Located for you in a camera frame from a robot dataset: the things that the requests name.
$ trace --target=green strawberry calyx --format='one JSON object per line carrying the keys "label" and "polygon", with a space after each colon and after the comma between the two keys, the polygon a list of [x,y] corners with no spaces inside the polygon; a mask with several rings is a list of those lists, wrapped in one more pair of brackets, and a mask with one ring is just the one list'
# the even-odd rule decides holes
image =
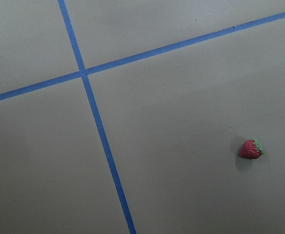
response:
{"label": "green strawberry calyx", "polygon": [[251,138],[251,140],[254,140],[253,145],[256,145],[256,150],[261,151],[261,155],[264,154],[263,146],[260,144],[260,142],[257,139]]}

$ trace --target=red strawberry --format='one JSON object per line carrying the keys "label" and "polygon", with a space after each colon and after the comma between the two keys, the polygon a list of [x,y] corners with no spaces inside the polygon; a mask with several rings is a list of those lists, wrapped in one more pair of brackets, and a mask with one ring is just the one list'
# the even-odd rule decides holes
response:
{"label": "red strawberry", "polygon": [[257,159],[263,154],[263,147],[256,139],[247,140],[239,152],[240,157],[248,159]]}

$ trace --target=gray surface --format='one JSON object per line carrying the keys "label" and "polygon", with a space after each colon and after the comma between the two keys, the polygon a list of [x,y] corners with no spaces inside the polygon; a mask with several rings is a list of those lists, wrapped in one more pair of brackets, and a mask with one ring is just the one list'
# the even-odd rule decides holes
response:
{"label": "gray surface", "polygon": [[57,1],[0,0],[0,94],[77,70]]}
{"label": "gray surface", "polygon": [[138,233],[285,233],[285,19],[90,80]]}
{"label": "gray surface", "polygon": [[285,0],[67,0],[91,67],[285,11]]}
{"label": "gray surface", "polygon": [[0,102],[0,234],[127,233],[81,80]]}

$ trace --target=blue line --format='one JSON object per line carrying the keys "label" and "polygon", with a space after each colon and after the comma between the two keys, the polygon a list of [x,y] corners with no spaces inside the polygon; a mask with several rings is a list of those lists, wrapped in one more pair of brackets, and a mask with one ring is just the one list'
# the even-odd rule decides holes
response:
{"label": "blue line", "polygon": [[65,6],[64,0],[58,0],[58,3],[59,3],[59,7],[60,7],[60,10],[62,13],[62,17],[63,17],[64,23],[65,23],[66,30],[68,32],[68,35],[69,35],[69,38],[71,41],[73,52],[74,52],[74,55],[75,55],[75,58],[76,58],[76,61],[77,61],[77,64],[78,64],[78,67],[80,70],[80,74],[81,74],[83,84],[84,84],[84,87],[86,90],[87,98],[88,98],[90,107],[91,107],[92,112],[93,112],[95,123],[96,123],[97,129],[98,129],[98,133],[99,133],[100,139],[102,141],[103,150],[104,150],[104,153],[106,155],[106,158],[107,158],[107,161],[109,164],[110,172],[111,172],[111,175],[113,177],[113,181],[114,181],[114,184],[115,184],[118,196],[119,196],[119,200],[121,202],[121,206],[123,209],[125,220],[127,222],[130,234],[136,234],[136,230],[134,227],[134,223],[132,220],[131,213],[129,211],[129,207],[128,207],[127,202],[126,202],[126,198],[125,198],[125,194],[124,194],[124,191],[123,191],[123,188],[121,185],[119,174],[118,174],[115,162],[113,160],[113,156],[112,156],[112,153],[110,150],[110,146],[108,143],[107,136],[106,136],[104,128],[103,128],[102,120],[101,120],[99,110],[98,110],[98,107],[97,107],[97,104],[95,101],[94,93],[92,91],[89,79],[88,79],[86,71],[85,71],[83,59],[82,59],[81,52],[79,49],[79,45],[78,45],[78,42],[76,40],[74,30],[73,30],[73,27],[72,27],[72,24],[70,21],[69,13],[68,13],[67,8]]}
{"label": "blue line", "polygon": [[79,78],[79,77],[81,77],[80,73],[79,72],[74,72],[74,73],[70,73],[68,75],[64,75],[64,76],[61,76],[61,77],[49,79],[49,80],[46,80],[46,81],[43,81],[43,82],[40,82],[40,83],[36,83],[36,84],[29,85],[29,86],[25,86],[23,88],[15,89],[13,91],[9,91],[9,92],[0,94],[0,101],[1,100],[5,100],[7,98],[15,97],[15,96],[18,96],[18,95],[21,95],[21,94],[26,94],[26,93],[29,93],[29,92],[32,92],[32,91],[35,91],[35,90],[38,90],[38,89],[46,88],[48,86],[52,86],[52,85],[55,85],[55,84],[63,83],[63,82],[66,82],[66,81],[69,81],[69,80],[72,80],[72,79]]}
{"label": "blue line", "polygon": [[135,62],[141,59],[145,59],[151,56],[155,56],[155,55],[159,55],[171,50],[176,50],[185,46],[189,46],[192,44],[196,44],[205,40],[209,40],[209,39],[213,39],[213,38],[217,38],[217,37],[221,37],[230,33],[234,33],[234,32],[238,32],[244,29],[248,29],[248,28],[252,28],[261,24],[265,24],[265,23],[269,23],[272,21],[276,21],[276,20],[280,20],[285,18],[285,12],[282,12],[280,14],[276,14],[273,16],[268,16],[265,18],[261,18],[261,19],[257,19],[255,21],[251,21],[248,23],[243,23],[243,24],[239,24],[237,26],[233,26],[230,28],[226,28],[223,29],[221,31],[217,31],[217,32],[213,32],[213,33],[208,33],[208,34],[204,34],[195,38],[191,38],[191,39],[187,39],[187,40],[183,40],[171,45],[167,45],[167,46],[163,46],[157,49],[153,49],[153,50],[149,50],[140,54],[136,54],[136,55],[132,55],[123,59],[118,59],[112,62],[108,62],[108,63],[104,63],[102,65],[98,65],[95,67],[91,67],[86,69],[86,73],[88,75],[93,74],[93,73],[97,73],[97,72],[101,72],[110,68],[114,68],[114,67],[118,67],[124,64],[128,64],[131,62]]}

